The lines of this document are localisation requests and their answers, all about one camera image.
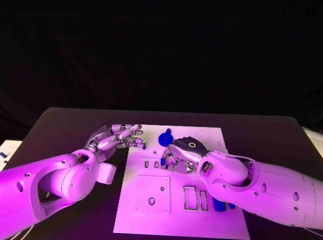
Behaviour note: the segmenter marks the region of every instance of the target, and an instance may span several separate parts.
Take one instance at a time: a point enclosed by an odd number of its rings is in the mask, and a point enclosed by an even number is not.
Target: table
[[[91,133],[106,124],[220,127],[231,154],[287,167],[323,181],[323,158],[292,117],[57,107],[44,112],[6,169],[73,153],[84,147]],[[122,149],[109,160],[117,166],[113,184],[97,183],[83,201],[35,225],[27,240],[185,239],[176,236],[113,233],[127,155],[129,149]],[[244,217],[253,240],[318,238],[305,229],[280,225],[249,212],[244,212]]]

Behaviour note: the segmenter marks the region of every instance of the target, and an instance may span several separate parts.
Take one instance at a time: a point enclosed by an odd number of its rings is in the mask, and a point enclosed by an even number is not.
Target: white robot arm
[[[163,153],[169,171],[197,174],[213,197],[287,226],[323,230],[323,182],[244,156],[208,151],[192,137]]]

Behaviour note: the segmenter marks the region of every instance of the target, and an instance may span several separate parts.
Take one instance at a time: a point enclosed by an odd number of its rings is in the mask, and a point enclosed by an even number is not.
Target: rectangular slot
[[[198,210],[197,187],[184,186],[184,192],[185,192],[185,209]]]
[[[208,206],[208,196],[205,191],[200,191],[200,201],[201,201],[201,210],[208,211],[210,206]]]

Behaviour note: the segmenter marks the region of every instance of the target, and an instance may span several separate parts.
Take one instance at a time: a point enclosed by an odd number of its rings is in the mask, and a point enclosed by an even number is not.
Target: robotic hand
[[[84,149],[0,172],[0,240],[83,200],[96,182],[112,184],[116,166],[104,163],[120,148],[146,148],[142,125],[106,125]],[[40,200],[38,188],[50,197]]]
[[[192,137],[174,141],[161,163],[182,174],[195,170],[220,201],[276,223],[323,230],[323,182],[300,172],[217,149],[208,151]]]

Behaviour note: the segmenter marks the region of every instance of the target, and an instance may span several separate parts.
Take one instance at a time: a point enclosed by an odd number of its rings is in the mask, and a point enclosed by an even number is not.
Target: black curtain
[[[323,131],[323,4],[0,6],[0,143],[48,107],[287,115]]]

